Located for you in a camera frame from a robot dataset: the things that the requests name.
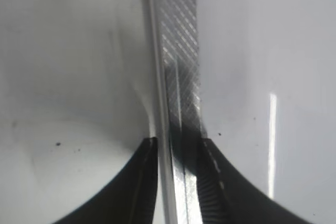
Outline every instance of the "black curved edge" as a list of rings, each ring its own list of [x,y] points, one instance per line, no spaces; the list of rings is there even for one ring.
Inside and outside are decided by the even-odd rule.
[[[55,224],[152,223],[158,188],[157,152],[157,139],[144,139],[110,183]]]
[[[254,187],[212,140],[199,140],[197,152],[197,190],[204,224],[308,223]]]

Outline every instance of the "dark speck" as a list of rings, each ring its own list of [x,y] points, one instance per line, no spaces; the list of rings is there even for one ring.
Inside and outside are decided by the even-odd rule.
[[[14,120],[14,121],[12,122],[12,128],[16,128],[16,127],[17,127],[17,121]]]

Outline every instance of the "textured metal surface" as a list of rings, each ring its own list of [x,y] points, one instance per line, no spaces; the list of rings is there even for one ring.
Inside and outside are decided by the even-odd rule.
[[[171,155],[165,178],[172,173],[176,208],[169,214],[176,214],[178,223],[202,223],[195,176],[196,140],[201,136],[196,0],[153,0],[152,4],[169,118],[163,155]]]

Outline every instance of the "metal strip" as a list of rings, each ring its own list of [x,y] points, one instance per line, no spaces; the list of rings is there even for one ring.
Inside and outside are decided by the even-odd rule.
[[[198,224],[202,217],[195,176],[196,142],[201,137],[196,0],[150,2],[161,93],[167,221]]]

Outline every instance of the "white glossy surface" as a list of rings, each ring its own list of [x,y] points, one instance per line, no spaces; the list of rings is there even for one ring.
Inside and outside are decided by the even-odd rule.
[[[261,191],[321,224],[336,220],[335,16],[336,0],[198,0],[208,137]]]
[[[0,0],[0,223],[108,183],[153,132],[154,72],[140,0]]]

